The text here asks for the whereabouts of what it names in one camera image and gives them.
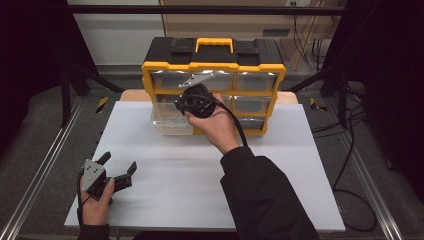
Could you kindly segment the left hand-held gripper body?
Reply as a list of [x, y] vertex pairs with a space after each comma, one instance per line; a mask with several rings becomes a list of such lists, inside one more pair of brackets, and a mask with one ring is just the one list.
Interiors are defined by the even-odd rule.
[[86, 160], [82, 169], [80, 200], [84, 201], [89, 197], [99, 200], [110, 180], [111, 177], [106, 176], [106, 169], [101, 164]]

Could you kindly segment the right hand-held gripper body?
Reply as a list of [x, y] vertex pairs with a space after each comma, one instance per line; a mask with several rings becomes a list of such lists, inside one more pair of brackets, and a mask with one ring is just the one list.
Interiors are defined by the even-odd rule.
[[195, 75], [179, 85], [184, 88], [180, 97], [174, 101], [175, 107], [182, 113], [189, 112], [197, 118], [208, 118], [215, 111], [213, 94], [203, 84], [203, 81], [211, 78], [211, 74]]

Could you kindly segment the clear plastic drawer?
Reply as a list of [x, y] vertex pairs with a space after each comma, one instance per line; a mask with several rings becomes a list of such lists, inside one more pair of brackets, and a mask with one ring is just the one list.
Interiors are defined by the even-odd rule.
[[151, 121], [161, 135], [192, 135], [193, 127], [174, 104], [178, 95], [157, 95], [152, 102]]

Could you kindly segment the yellow black organizer cabinet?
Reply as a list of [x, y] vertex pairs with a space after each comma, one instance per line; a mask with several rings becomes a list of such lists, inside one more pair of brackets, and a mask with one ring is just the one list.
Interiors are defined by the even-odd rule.
[[142, 64], [143, 85], [153, 102], [157, 94], [150, 77], [150, 71], [224, 70], [229, 72], [277, 73], [272, 91], [270, 107], [265, 125], [261, 130], [244, 130], [247, 135], [263, 135], [272, 116], [277, 99], [278, 87], [283, 81], [286, 68], [280, 56], [277, 43], [271, 39], [233, 40], [234, 52], [227, 46], [201, 46], [195, 51], [198, 38], [156, 37], [153, 39]]

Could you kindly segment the person's left hand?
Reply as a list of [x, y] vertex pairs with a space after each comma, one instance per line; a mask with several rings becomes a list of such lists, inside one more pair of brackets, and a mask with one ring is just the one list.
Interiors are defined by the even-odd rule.
[[80, 191], [82, 205], [82, 223], [85, 225], [106, 225], [109, 214], [109, 202], [114, 193], [115, 180], [111, 178], [99, 199], [92, 198], [84, 190]]

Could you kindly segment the person's right hand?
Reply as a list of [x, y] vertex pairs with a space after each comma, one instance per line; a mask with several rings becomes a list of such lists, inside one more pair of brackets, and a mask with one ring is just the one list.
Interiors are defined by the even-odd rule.
[[200, 129], [208, 141], [223, 155], [240, 146], [235, 134], [234, 122], [229, 113], [220, 106], [208, 118], [197, 118], [186, 112], [190, 125]]

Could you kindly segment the group of clear drawers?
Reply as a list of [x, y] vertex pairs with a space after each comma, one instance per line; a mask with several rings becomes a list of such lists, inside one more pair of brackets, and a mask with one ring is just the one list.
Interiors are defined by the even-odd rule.
[[203, 84], [219, 92], [225, 105], [237, 116], [244, 130], [261, 130], [265, 125], [277, 73], [229, 72], [224, 70], [150, 71], [157, 102], [173, 102], [188, 87]]

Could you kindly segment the black metal stand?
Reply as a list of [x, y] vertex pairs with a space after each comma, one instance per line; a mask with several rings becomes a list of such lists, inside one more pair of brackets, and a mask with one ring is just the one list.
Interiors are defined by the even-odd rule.
[[90, 71], [81, 65], [72, 64], [64, 67], [60, 72], [62, 127], [65, 127], [71, 119], [70, 86], [74, 87], [79, 96], [87, 96], [91, 89], [86, 83], [86, 79], [94, 80], [115, 93], [123, 93], [125, 91], [124, 88], [109, 82], [98, 73]]
[[322, 97], [332, 97], [335, 92], [338, 92], [338, 108], [337, 120], [343, 128], [347, 128], [347, 88], [348, 78], [347, 72], [338, 64], [331, 64], [323, 68], [320, 72], [308, 77], [306, 80], [287, 89], [288, 92], [297, 93], [305, 87], [323, 80], [324, 83], [320, 89]]

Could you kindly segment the black horizontal bar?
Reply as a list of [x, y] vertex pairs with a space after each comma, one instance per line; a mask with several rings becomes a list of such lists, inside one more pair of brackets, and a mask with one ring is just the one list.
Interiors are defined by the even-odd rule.
[[68, 5], [75, 14], [217, 14], [217, 15], [317, 15], [342, 16], [346, 8], [188, 6], [188, 5]]

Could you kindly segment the right yellow clamp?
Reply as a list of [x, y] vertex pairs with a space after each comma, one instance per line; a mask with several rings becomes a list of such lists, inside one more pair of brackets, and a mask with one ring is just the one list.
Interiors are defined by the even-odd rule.
[[328, 111], [328, 108], [327, 107], [318, 106], [317, 103], [316, 103], [316, 101], [315, 101], [315, 98], [310, 98], [310, 109], [311, 110], [322, 111], [322, 112]]

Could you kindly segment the black curtain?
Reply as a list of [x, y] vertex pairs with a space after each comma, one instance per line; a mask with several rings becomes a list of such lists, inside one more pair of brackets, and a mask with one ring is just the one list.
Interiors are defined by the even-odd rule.
[[26, 117], [30, 99], [60, 85], [53, 33], [70, 59], [96, 72], [74, 15], [53, 10], [67, 0], [0, 0], [0, 153]]
[[365, 86], [365, 107], [387, 156], [424, 202], [424, 0], [347, 0], [327, 61], [345, 58]]

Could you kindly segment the aluminium rail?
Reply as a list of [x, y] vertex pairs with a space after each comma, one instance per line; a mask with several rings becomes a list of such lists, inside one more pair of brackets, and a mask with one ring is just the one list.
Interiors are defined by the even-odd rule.
[[404, 240], [401, 231], [394, 220], [380, 190], [378, 189], [375, 181], [371, 174], [366, 168], [359, 151], [354, 146], [355, 136], [353, 132], [353, 125], [348, 123], [348, 129], [343, 128], [341, 125], [338, 127], [340, 130], [341, 137], [345, 148], [348, 150], [345, 163], [340, 171], [339, 175], [332, 186], [333, 190], [337, 190], [337, 184], [339, 183], [341, 176], [343, 175], [344, 169], [347, 164], [350, 163], [361, 183], [362, 189], [367, 197], [368, 204], [374, 211], [376, 220], [379, 223], [383, 233], [387, 240]]
[[68, 122], [60, 128], [31, 183], [26, 189], [5, 227], [0, 231], [0, 240], [15, 240], [23, 226], [35, 200], [37, 199], [52, 167], [54, 166], [66, 140], [81, 112], [86, 97], [77, 97], [71, 109]]

